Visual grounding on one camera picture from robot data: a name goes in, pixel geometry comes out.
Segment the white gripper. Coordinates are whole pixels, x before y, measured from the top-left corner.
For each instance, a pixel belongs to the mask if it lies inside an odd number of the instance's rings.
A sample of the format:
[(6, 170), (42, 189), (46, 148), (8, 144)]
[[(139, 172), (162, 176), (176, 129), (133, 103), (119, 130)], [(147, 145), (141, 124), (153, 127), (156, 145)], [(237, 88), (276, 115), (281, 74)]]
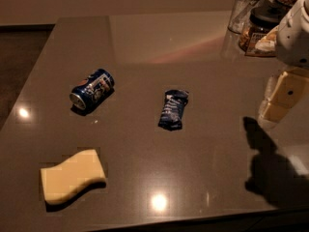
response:
[[(276, 57), (289, 66), (309, 67), (309, 0), (297, 0), (280, 21)], [(279, 76), (272, 75), (259, 108), (259, 120), (279, 123), (308, 93), (308, 87), (308, 69), (286, 69)]]

